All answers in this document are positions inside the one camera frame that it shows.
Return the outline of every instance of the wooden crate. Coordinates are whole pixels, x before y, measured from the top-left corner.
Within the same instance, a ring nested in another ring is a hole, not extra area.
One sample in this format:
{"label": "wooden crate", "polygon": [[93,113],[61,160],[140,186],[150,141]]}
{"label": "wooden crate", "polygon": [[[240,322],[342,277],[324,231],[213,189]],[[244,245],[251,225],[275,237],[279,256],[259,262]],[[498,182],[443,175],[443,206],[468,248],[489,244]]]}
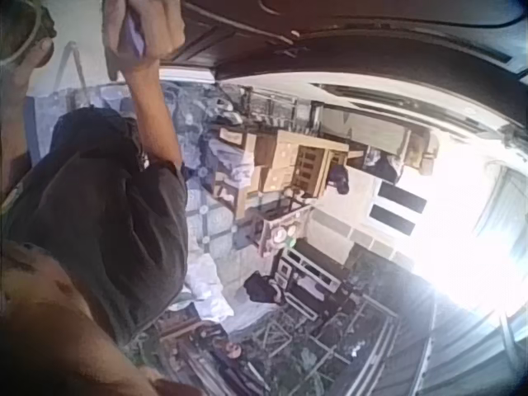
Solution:
{"label": "wooden crate", "polygon": [[346,160],[344,152],[301,146],[292,185],[319,198],[324,193],[330,166],[333,163],[344,165]]}

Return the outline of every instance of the finger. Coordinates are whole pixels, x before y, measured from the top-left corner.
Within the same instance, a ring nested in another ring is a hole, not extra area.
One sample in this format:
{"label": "finger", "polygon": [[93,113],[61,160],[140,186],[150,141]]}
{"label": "finger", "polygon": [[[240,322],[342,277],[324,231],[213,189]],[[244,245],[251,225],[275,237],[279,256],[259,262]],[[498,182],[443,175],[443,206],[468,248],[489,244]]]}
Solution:
{"label": "finger", "polygon": [[16,68],[17,83],[25,83],[30,79],[33,70],[50,51],[51,45],[53,45],[53,41],[50,38],[45,38],[30,49],[22,63]]}
{"label": "finger", "polygon": [[180,0],[163,0],[167,25],[171,36],[172,51],[180,48],[185,42],[185,23],[182,19],[182,4]]}
{"label": "finger", "polygon": [[129,0],[141,19],[145,38],[145,55],[159,59],[172,50],[171,37],[167,26],[165,8],[161,0]]}
{"label": "finger", "polygon": [[112,51],[119,48],[121,29],[125,21],[126,0],[105,0],[103,10],[103,44]]}

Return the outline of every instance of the white cloth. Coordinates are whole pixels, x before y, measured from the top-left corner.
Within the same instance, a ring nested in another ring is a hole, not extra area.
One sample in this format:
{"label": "white cloth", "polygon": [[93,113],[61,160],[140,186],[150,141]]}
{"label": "white cloth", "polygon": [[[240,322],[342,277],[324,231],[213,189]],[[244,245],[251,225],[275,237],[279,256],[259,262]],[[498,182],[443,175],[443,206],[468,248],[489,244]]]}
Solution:
{"label": "white cloth", "polygon": [[255,154],[230,146],[217,139],[209,141],[209,148],[217,159],[229,170],[229,185],[244,188],[251,186],[255,170]]}

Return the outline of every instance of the hand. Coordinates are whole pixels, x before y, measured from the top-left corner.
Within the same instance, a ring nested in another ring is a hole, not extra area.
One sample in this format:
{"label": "hand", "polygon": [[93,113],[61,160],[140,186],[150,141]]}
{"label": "hand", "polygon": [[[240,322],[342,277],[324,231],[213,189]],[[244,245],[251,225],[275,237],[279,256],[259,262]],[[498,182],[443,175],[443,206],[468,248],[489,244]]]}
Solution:
{"label": "hand", "polygon": [[0,106],[3,115],[9,114],[13,109],[22,108],[33,70],[49,53],[52,45],[50,38],[43,39],[30,49],[21,64],[9,64],[2,70]]}
{"label": "hand", "polygon": [[[137,59],[123,40],[127,7],[137,16],[145,43],[144,57]],[[103,41],[109,77],[115,81],[117,70],[125,78],[151,78],[158,75],[159,60],[176,52],[185,41],[180,0],[106,0]]]}

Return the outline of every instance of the wooden box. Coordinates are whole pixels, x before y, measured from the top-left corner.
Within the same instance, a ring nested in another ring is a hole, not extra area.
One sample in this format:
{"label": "wooden box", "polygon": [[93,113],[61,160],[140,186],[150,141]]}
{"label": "wooden box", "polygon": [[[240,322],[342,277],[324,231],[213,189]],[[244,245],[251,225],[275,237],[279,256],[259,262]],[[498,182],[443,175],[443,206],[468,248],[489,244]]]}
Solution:
{"label": "wooden box", "polygon": [[273,169],[293,167],[298,152],[298,144],[278,142],[276,136],[259,136],[255,152],[255,165]]}
{"label": "wooden box", "polygon": [[265,167],[261,174],[262,192],[282,191],[289,186],[294,177],[294,167],[282,167],[280,169],[270,169]]}

